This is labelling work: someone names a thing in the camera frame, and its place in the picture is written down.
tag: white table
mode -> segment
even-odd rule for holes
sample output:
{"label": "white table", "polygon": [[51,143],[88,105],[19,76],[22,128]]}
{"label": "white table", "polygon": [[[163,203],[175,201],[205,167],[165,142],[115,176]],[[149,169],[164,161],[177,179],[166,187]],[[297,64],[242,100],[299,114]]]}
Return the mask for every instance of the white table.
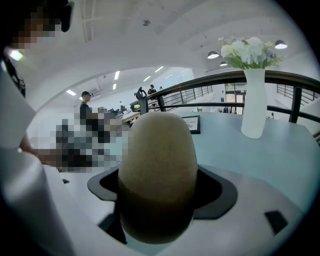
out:
{"label": "white table", "polygon": [[[320,147],[309,131],[298,124],[267,119],[262,137],[250,139],[241,133],[241,115],[198,114],[201,116],[201,134],[192,135],[197,161],[232,181],[239,198],[233,209],[218,221],[194,221],[181,237],[163,247],[157,255],[206,256],[208,252],[238,255],[250,250],[250,255],[256,255],[257,252],[271,252],[295,228],[300,210],[307,212],[313,201],[320,180]],[[179,115],[190,116],[190,113]],[[89,192],[87,181],[95,174],[60,175],[70,181],[65,187],[97,225],[113,212],[114,202],[101,201]],[[289,225],[273,236],[263,213],[276,209],[281,210]],[[132,246],[140,252],[146,250],[141,244]]]}

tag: pixelated area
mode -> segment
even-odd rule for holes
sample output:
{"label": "pixelated area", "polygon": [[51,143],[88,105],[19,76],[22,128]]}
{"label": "pixelated area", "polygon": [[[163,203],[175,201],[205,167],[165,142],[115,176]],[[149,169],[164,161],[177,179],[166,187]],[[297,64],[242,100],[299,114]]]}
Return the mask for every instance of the pixelated area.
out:
{"label": "pixelated area", "polygon": [[61,30],[58,26],[61,24],[58,10],[49,6],[47,1],[38,2],[37,5],[30,4],[30,1],[19,1],[18,4],[17,19],[10,24],[11,45],[14,48],[31,49],[33,44],[54,37],[55,31]]}
{"label": "pixelated area", "polygon": [[[55,113],[50,119],[54,122],[60,116]],[[46,127],[46,122],[37,124],[30,143],[43,164],[57,167],[60,172],[100,172],[118,165],[128,154],[132,123],[122,123],[107,114],[87,120],[80,119],[79,113],[67,116],[54,128]]]}

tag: white vase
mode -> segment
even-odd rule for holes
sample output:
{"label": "white vase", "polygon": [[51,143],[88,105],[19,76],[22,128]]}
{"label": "white vase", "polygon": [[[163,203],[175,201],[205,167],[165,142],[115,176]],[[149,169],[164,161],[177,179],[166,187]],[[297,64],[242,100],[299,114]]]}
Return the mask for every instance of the white vase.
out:
{"label": "white vase", "polygon": [[265,70],[251,68],[244,70],[246,96],[243,110],[241,132],[252,139],[262,136],[267,115],[267,95]]}

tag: flower bouquet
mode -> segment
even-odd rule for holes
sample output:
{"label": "flower bouquet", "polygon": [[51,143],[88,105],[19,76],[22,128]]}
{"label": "flower bouquet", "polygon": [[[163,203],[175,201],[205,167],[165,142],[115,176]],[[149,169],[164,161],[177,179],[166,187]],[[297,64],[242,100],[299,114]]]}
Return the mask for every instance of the flower bouquet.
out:
{"label": "flower bouquet", "polygon": [[265,68],[278,66],[282,58],[273,50],[271,42],[264,43],[257,37],[250,39],[220,38],[224,45],[221,56],[226,63],[244,71],[247,88],[241,132],[252,139],[262,136],[267,115]]}
{"label": "flower bouquet", "polygon": [[221,48],[221,56],[233,68],[265,69],[268,66],[279,66],[282,61],[282,58],[274,52],[272,42],[264,43],[257,37],[247,40],[222,37],[219,41],[225,43]]}

